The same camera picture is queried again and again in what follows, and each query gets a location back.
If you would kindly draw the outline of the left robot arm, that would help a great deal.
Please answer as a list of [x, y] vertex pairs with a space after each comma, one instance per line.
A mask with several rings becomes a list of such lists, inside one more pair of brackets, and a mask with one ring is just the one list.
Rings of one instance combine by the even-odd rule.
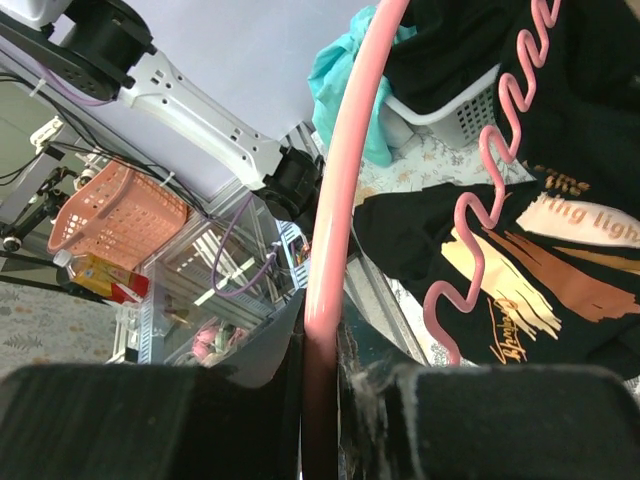
[[273, 217], [310, 232], [319, 158], [262, 135], [190, 82], [122, 1], [4, 1], [1, 35], [98, 101], [149, 114], [223, 163]]

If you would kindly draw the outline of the black t shirt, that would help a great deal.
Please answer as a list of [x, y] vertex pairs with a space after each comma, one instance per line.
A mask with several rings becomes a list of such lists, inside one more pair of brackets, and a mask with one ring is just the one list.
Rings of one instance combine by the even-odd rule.
[[474, 309], [437, 320], [476, 364], [639, 374], [639, 21], [625, 1], [566, 1], [549, 31], [500, 218], [467, 222], [485, 257]]

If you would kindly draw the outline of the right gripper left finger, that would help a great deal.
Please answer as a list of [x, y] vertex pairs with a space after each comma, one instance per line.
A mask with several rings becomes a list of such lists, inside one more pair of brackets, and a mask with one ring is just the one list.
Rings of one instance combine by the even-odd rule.
[[303, 313], [306, 291], [251, 332], [227, 360], [233, 391], [224, 418], [225, 479], [295, 479], [298, 476], [302, 396]]

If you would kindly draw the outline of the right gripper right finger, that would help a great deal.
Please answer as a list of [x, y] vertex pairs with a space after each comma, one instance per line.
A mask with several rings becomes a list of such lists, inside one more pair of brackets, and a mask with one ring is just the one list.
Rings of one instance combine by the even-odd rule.
[[427, 369], [366, 322], [338, 333], [339, 454], [347, 479], [433, 479]]

